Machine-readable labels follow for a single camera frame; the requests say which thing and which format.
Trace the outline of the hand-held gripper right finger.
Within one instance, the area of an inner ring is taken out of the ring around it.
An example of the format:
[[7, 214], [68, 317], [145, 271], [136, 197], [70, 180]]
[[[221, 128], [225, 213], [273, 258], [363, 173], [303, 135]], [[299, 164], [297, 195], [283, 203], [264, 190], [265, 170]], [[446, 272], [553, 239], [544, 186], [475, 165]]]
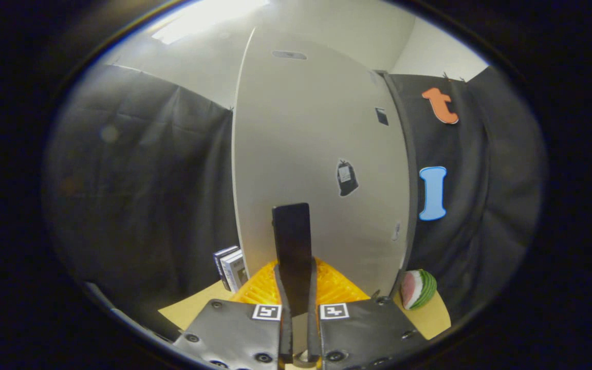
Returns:
[[368, 297], [319, 258], [311, 272], [308, 351], [317, 369], [386, 369], [427, 344], [391, 297]]

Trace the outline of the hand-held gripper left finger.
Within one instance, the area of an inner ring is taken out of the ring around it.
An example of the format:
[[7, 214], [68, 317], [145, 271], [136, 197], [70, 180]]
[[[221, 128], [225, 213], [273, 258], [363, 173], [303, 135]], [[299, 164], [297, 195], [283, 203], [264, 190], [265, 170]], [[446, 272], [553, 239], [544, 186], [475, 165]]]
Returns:
[[222, 369], [283, 369], [293, 330], [277, 262], [262, 267], [228, 299], [207, 300], [172, 346]]

